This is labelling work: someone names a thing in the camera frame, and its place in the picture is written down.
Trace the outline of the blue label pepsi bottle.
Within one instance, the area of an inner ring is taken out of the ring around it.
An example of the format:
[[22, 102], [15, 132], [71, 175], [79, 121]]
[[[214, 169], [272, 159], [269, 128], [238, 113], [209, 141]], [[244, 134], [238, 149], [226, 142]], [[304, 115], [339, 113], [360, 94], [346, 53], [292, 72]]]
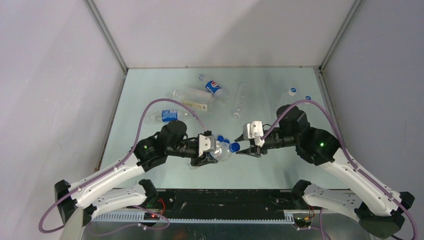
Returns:
[[214, 151], [211, 151], [209, 155], [214, 160], [217, 160], [218, 162], [226, 161], [233, 154], [231, 147], [232, 147], [232, 145], [230, 143], [227, 143], [227, 142], [217, 142], [216, 143], [215, 150]]

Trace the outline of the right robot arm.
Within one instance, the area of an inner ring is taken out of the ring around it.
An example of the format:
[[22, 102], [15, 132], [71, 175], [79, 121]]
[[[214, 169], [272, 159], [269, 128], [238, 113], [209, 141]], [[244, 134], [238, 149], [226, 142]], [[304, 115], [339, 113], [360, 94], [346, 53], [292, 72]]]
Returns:
[[237, 140], [249, 141], [250, 146], [238, 153], [259, 158], [272, 149], [294, 147], [301, 159], [332, 174], [351, 190], [351, 194], [337, 193], [299, 180], [290, 192], [295, 208], [311, 206], [336, 212], [381, 239], [394, 237], [401, 230], [406, 211], [415, 200], [411, 193], [395, 191], [375, 178], [335, 136], [312, 127], [298, 107], [281, 106], [276, 115], [278, 126], [268, 130], [261, 121], [245, 124]]

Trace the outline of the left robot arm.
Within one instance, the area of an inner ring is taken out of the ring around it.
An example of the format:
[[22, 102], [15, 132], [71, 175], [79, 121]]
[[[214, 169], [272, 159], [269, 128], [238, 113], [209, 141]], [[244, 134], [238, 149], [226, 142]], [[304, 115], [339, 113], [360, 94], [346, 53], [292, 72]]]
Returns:
[[153, 208], [159, 193], [151, 180], [142, 179], [127, 188], [117, 186], [164, 164], [169, 156], [188, 158], [195, 167], [213, 163], [209, 153], [216, 148], [217, 140], [211, 131], [188, 137], [184, 122], [171, 121], [107, 168], [74, 183], [57, 182], [54, 190], [60, 217], [66, 223], [76, 210], [82, 209], [82, 223], [86, 225], [101, 214], [127, 206]]

